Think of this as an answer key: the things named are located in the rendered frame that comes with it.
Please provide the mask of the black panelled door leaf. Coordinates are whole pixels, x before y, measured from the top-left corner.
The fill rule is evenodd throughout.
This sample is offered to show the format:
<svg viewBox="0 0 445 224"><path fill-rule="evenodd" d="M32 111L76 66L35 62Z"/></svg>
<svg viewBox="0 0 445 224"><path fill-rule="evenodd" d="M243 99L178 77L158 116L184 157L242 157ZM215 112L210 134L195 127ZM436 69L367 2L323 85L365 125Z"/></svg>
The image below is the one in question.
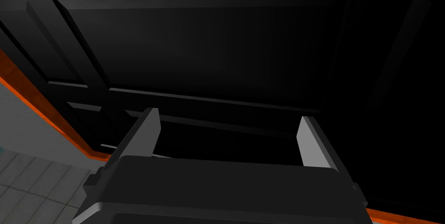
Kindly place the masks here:
<svg viewBox="0 0 445 224"><path fill-rule="evenodd" d="M371 209L445 223L445 0L0 0L0 49L91 155L300 165L312 116Z"/></svg>

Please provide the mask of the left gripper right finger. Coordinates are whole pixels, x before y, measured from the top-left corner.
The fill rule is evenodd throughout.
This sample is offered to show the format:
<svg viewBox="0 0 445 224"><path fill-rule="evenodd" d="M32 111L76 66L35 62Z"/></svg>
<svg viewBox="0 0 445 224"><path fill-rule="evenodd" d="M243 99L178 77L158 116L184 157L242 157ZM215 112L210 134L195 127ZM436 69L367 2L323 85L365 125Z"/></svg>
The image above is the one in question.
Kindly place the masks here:
<svg viewBox="0 0 445 224"><path fill-rule="evenodd" d="M303 166L339 171L338 155L314 117L301 117L296 140Z"/></svg>

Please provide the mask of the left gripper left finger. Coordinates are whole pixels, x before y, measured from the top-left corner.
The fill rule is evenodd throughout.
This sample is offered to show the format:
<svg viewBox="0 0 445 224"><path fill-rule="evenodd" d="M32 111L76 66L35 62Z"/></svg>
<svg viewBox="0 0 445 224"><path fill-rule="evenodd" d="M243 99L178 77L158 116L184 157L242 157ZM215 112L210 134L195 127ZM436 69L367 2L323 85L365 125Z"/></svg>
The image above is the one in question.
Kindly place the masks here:
<svg viewBox="0 0 445 224"><path fill-rule="evenodd" d="M109 157L106 168L124 156L151 157L160 131L159 110L156 107L148 107Z"/></svg>

